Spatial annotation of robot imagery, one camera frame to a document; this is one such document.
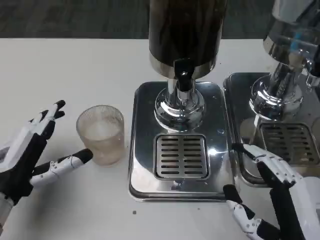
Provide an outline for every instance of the table surface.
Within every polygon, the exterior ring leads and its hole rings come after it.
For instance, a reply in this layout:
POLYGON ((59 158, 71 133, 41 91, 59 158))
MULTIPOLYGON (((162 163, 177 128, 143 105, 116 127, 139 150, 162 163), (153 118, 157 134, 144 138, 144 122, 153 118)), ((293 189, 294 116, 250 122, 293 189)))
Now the table surface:
MULTIPOLYGON (((83 144, 79 114, 94 105, 118 108, 129 152, 135 90, 164 81, 149 63, 148 40, 0 39, 0 142, 56 101, 66 115, 40 163, 72 154, 83 144)), ((262 40, 222 40, 216 67, 202 81, 222 87, 235 72, 269 72, 274 61, 262 40)), ((89 162, 60 181, 35 189, 11 212, 2 240, 215 240, 247 237, 225 203, 144 203, 128 191, 128 154, 114 167, 89 162)), ((276 224, 267 188, 240 183, 240 195, 258 217, 276 224)))

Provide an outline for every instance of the robotic hand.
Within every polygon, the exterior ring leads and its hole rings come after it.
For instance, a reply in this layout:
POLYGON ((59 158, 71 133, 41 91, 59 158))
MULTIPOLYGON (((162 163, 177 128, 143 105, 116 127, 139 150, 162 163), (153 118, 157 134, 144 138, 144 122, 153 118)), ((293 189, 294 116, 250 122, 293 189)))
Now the robotic hand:
POLYGON ((35 167, 54 132, 56 119, 65 115, 60 110, 65 104, 60 100, 39 113, 20 130, 10 146, 0 149, 0 234, 12 207, 29 196, 33 187, 54 182, 92 159, 92 152, 83 149, 35 167))
POLYGON ((223 191, 233 217, 251 240, 316 240, 320 238, 320 178, 302 177, 281 157, 255 145, 234 144, 233 149, 256 162, 270 196, 280 229, 243 204, 234 185, 223 191))

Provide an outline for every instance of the stainless steel drip tray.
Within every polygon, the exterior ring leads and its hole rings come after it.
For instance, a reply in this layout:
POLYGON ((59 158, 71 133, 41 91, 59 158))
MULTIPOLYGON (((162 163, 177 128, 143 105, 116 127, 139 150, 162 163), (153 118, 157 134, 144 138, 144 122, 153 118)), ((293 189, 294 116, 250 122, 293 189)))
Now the stainless steel drip tray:
MULTIPOLYGON (((232 142, 257 145, 281 156, 303 176, 320 177, 320 101, 316 91, 308 92, 305 79, 300 79, 304 94, 298 113, 284 122, 265 121, 251 110, 249 100, 254 82, 267 74, 235 73, 224 81, 232 142)), ((245 182, 265 185, 251 159, 244 154, 235 154, 235 158, 245 182)))
POLYGON ((135 93, 129 159, 129 191, 138 201, 224 201, 234 183, 228 158, 225 103, 221 89, 199 82, 205 101, 202 123, 172 132, 159 125, 155 100, 166 82, 146 82, 135 93))
POLYGON ((160 135, 156 139, 155 175, 165 180, 201 180, 208 176, 202 135, 160 135))

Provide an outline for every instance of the floor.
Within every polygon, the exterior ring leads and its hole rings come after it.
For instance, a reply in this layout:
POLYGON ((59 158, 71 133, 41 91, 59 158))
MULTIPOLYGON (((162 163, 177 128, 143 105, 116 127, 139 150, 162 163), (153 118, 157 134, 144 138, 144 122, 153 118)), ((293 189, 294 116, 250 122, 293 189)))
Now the floor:
MULTIPOLYGON (((149 0, 0 0, 0 38, 147 39, 149 0)), ((222 38, 262 39, 274 0, 228 0, 222 38)))

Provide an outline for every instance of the slotted grate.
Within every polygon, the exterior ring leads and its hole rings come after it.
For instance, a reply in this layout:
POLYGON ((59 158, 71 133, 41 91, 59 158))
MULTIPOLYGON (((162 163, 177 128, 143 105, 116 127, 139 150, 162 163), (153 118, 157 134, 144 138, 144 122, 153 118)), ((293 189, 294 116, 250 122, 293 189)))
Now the slotted grate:
POLYGON ((202 135, 161 135, 156 140, 158 177, 164 179, 205 178, 208 161, 202 135))
POLYGON ((301 123, 262 123, 265 149, 282 157, 290 165, 318 165, 315 142, 307 126, 301 123))

